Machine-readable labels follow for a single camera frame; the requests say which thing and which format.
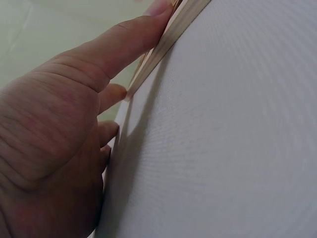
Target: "floor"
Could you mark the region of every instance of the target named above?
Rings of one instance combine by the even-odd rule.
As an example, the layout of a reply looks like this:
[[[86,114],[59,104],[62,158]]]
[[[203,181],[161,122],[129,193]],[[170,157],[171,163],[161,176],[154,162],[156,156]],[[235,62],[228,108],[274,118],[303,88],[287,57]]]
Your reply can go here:
[[[152,0],[0,0],[0,86],[134,18]],[[135,63],[113,82],[127,86]],[[113,119],[118,105],[100,119]]]

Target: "hand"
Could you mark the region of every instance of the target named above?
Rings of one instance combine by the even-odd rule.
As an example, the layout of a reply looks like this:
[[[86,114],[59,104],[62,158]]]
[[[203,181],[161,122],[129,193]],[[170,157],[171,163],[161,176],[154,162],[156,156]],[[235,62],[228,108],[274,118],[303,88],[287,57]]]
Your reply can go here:
[[[153,48],[172,12],[142,16],[64,52],[0,90],[0,236],[86,237],[101,209],[107,143],[118,125],[97,115],[124,99],[109,84]]]

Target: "wooden frame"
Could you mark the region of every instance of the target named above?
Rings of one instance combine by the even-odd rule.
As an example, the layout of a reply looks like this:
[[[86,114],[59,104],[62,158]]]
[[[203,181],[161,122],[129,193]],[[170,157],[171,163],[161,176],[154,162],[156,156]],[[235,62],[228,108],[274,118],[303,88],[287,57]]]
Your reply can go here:
[[[158,45],[143,55],[132,77],[126,101],[129,101],[168,50],[211,0],[174,0],[172,15]]]

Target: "finger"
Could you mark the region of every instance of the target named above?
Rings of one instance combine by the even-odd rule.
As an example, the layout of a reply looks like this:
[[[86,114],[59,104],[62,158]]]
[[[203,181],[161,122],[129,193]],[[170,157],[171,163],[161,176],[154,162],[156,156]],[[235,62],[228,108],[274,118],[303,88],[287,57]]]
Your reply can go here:
[[[122,69],[158,43],[172,6],[170,0],[155,2],[145,16],[122,22],[96,39],[56,56],[49,70],[100,93]]]
[[[118,84],[109,84],[103,91],[99,93],[100,109],[99,114],[109,109],[116,103],[122,101],[127,94],[126,89]]]
[[[106,145],[100,149],[101,154],[101,173],[103,173],[108,165],[111,156],[111,147]]]
[[[98,134],[100,148],[104,147],[111,141],[118,133],[119,126],[114,121],[102,121],[98,123]]]

